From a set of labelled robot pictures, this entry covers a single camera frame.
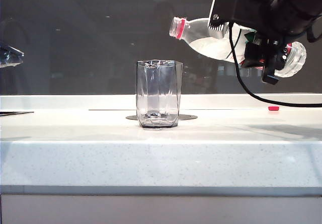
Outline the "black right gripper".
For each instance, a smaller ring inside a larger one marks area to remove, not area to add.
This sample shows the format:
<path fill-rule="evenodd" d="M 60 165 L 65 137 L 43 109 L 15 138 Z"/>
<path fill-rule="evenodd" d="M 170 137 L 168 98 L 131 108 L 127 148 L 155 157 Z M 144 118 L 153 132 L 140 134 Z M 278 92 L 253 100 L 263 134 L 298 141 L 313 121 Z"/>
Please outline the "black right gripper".
<path fill-rule="evenodd" d="M 317 0 L 256 0 L 254 29 L 269 38 L 297 38 L 317 20 Z M 263 67 L 262 82 L 277 84 L 275 70 L 286 64 L 286 45 L 268 40 L 263 45 L 248 42 L 245 47 L 244 68 Z"/>

